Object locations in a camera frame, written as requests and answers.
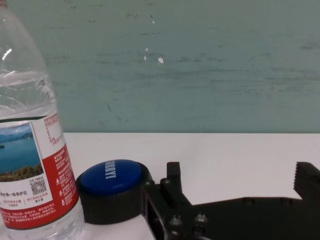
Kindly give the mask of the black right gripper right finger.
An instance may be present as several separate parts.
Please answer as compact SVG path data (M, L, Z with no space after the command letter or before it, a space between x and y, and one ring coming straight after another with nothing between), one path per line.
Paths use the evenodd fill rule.
M320 170L309 162L297 162L293 189L304 201L319 201Z

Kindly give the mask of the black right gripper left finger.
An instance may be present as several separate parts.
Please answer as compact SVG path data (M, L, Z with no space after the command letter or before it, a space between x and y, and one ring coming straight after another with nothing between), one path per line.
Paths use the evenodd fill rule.
M141 213L155 240L190 240L192 205L183 194L179 162L166 164L166 177L141 188Z

